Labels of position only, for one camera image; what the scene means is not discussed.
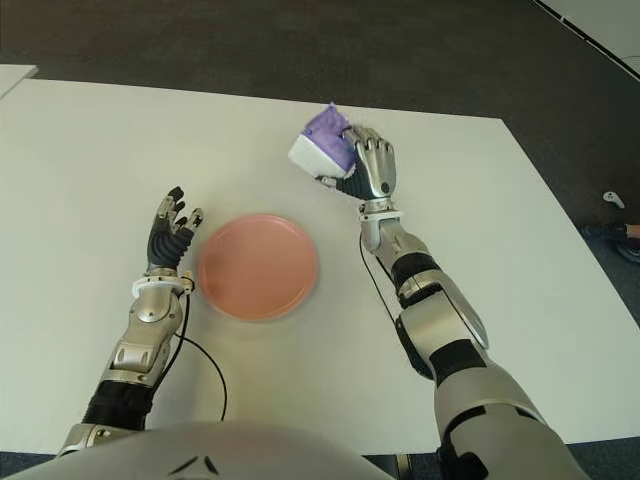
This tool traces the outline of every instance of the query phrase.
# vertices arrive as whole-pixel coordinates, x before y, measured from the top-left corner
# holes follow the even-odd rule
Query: wire
[[[360,258],[362,259],[362,263],[364,263],[364,268],[366,268],[367,272],[369,272],[369,277],[371,277],[371,281],[373,282],[373,286],[376,287],[376,292],[378,292],[378,296],[380,297],[380,300],[382,301],[382,304],[384,305],[385,310],[389,314],[389,318],[391,319],[391,323],[393,323],[393,325],[395,326],[396,322],[393,319],[393,315],[391,315],[391,310],[389,310],[389,306],[387,305],[387,302],[384,301],[384,297],[382,296],[382,292],[380,291],[380,287],[378,287],[378,283],[376,282],[376,279],[373,277],[373,273],[371,273],[371,269],[369,268],[369,265],[367,265],[367,261],[364,259],[364,252],[362,251],[362,233],[360,234],[360,237],[358,238],[358,247],[360,247]]]
[[[209,354],[209,352],[207,352],[204,349],[204,347],[202,345],[200,345],[198,342],[196,342],[195,340],[192,340],[192,339],[190,339],[189,337],[186,336],[187,325],[189,323],[189,312],[191,311],[191,297],[189,295],[187,295],[187,299],[185,300],[185,303],[186,304],[185,304],[185,309],[184,309],[184,321],[182,322],[182,329],[180,330],[180,333],[175,333],[174,334],[180,340],[178,340],[178,345],[176,346],[176,349],[173,352],[173,355],[171,356],[171,360],[169,360],[169,363],[167,364],[166,368],[160,374],[160,377],[158,378],[158,382],[156,383],[155,387],[153,388],[153,392],[155,393],[158,390],[158,388],[162,384],[162,381],[165,379],[165,377],[169,373],[169,370],[171,370],[171,367],[173,367],[173,364],[175,363],[176,359],[178,358],[178,354],[180,353],[180,350],[182,350],[182,345],[184,344],[184,342],[190,343],[191,345],[196,347],[198,350],[200,350],[200,352],[202,352],[202,354],[209,359],[209,361],[213,364],[213,366],[218,371],[218,375],[220,375],[220,380],[222,381],[222,390],[224,391],[224,403],[222,405],[222,415],[220,416],[220,421],[222,422],[225,419],[226,415],[227,415],[227,401],[228,401],[228,397],[229,397],[229,394],[227,392],[227,382],[224,379],[224,375],[222,374],[222,370],[218,366],[218,363]]]
[[[191,340],[189,337],[180,337],[182,340],[184,340],[187,343],[190,343],[191,345],[193,345],[194,347],[196,347],[198,350],[200,350],[200,352],[202,352],[202,354],[207,357],[209,359],[209,361],[213,364],[213,366],[216,368],[216,370],[218,371],[218,375],[220,375],[220,380],[222,381],[222,390],[224,392],[224,403],[222,405],[222,415],[220,415],[220,421],[224,421],[224,418],[227,415],[227,399],[228,399],[228,392],[227,392],[227,382],[224,379],[224,375],[222,374],[222,370],[220,370],[220,367],[218,366],[218,363],[214,360],[214,358],[211,356],[211,354],[209,354],[209,352],[207,352],[205,350],[205,348],[200,345],[198,342],[196,342],[195,340]]]
[[[180,353],[180,350],[182,350],[182,344],[184,343],[184,335],[185,333],[187,333],[187,324],[189,323],[190,309],[191,309],[191,297],[187,295],[186,306],[184,309],[184,321],[182,322],[182,330],[180,331],[180,335],[178,335],[178,337],[180,338],[180,340],[178,341],[178,346],[176,347],[176,350],[173,352],[173,355],[171,356],[171,360],[169,360],[169,363],[167,364],[166,368],[160,374],[160,377],[158,378],[158,382],[156,383],[155,387],[153,387],[153,393],[158,391],[158,388],[160,388],[162,381],[167,376],[167,373],[169,373],[169,370],[171,370],[171,367],[173,367],[173,364],[175,363],[176,358],[178,358],[178,354]]]

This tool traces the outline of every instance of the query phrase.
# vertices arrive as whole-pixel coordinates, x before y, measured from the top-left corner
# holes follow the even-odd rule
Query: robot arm
[[[361,238],[394,284],[396,330],[412,366],[435,382],[445,478],[587,478],[518,383],[487,354],[487,334],[425,244],[406,232],[391,195],[395,158],[374,130],[343,134],[356,152],[346,179],[319,180],[363,200]]]
[[[82,423],[74,425],[59,456],[122,438],[145,428],[153,397],[166,374],[171,337],[182,323],[179,298],[189,295],[190,272],[178,264],[202,222],[202,210],[175,221],[184,202],[180,187],[162,200],[147,245],[147,270],[134,282],[129,325],[116,344],[89,402]]]

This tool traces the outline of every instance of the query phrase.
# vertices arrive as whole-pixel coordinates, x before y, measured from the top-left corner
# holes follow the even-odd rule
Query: plate
[[[293,310],[311,292],[317,271],[313,242],[304,230],[268,214],[223,225],[198,262],[200,288],[209,303],[247,321]]]

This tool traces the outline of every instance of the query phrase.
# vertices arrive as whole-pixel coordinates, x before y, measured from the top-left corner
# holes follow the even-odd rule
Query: table
[[[34,65],[0,65],[0,100],[23,78],[32,77],[37,71]]]
[[[433,385],[409,366],[358,254],[357,202],[287,160],[322,106],[24,80],[0,103],[0,449],[55,452],[123,332],[151,217],[174,185],[206,220],[301,225],[317,285],[285,318],[245,324],[196,292],[189,335],[227,377],[229,418],[318,432],[361,454],[439,444]],[[640,335],[502,121],[345,107],[393,141],[395,200],[483,318],[492,358],[566,442],[640,434]],[[390,286],[373,265],[392,301]],[[185,345],[150,425],[216,420],[213,368]]]

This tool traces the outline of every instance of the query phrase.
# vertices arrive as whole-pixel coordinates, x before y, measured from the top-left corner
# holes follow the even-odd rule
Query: gray carpet
[[[1,12],[0,62],[37,64],[39,78],[499,117],[574,222],[640,222],[640,83],[529,0],[3,0]],[[640,321],[640,268],[590,247]],[[572,448],[594,478],[640,478],[638,440]]]

